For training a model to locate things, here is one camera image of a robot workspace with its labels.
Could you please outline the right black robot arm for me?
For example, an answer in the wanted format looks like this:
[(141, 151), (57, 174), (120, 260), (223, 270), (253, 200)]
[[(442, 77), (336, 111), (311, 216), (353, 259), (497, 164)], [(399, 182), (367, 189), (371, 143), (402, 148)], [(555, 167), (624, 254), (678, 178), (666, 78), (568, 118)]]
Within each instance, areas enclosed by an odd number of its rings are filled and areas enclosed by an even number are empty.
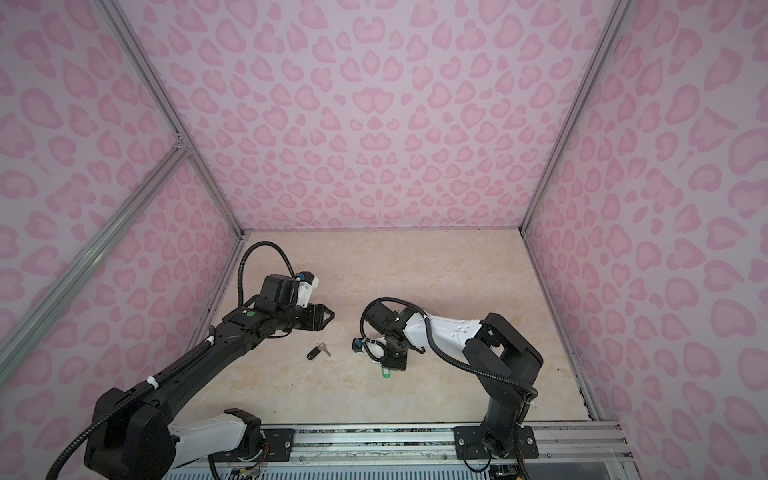
[(448, 365), (477, 378), (489, 403), (464, 458), (535, 458), (535, 439), (524, 426), (538, 397), (534, 383), (544, 361), (538, 350), (503, 316), (457, 320), (428, 313), (402, 299), (381, 297), (361, 314), (359, 336), (352, 341), (382, 369), (404, 371), (410, 352), (435, 354)]

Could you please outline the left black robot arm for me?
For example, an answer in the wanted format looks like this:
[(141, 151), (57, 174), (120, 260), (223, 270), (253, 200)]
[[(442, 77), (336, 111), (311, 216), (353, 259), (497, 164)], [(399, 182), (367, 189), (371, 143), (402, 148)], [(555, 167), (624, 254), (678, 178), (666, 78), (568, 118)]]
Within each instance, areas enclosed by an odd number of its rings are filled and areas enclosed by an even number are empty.
[(271, 274), (181, 358), (128, 391), (113, 388), (96, 403), (84, 464), (107, 479), (161, 479), (179, 466), (212, 455), (251, 460), (263, 455), (260, 419), (229, 408), (182, 425), (183, 407), (219, 373), (279, 332), (321, 331), (335, 314), (311, 295), (319, 280)]

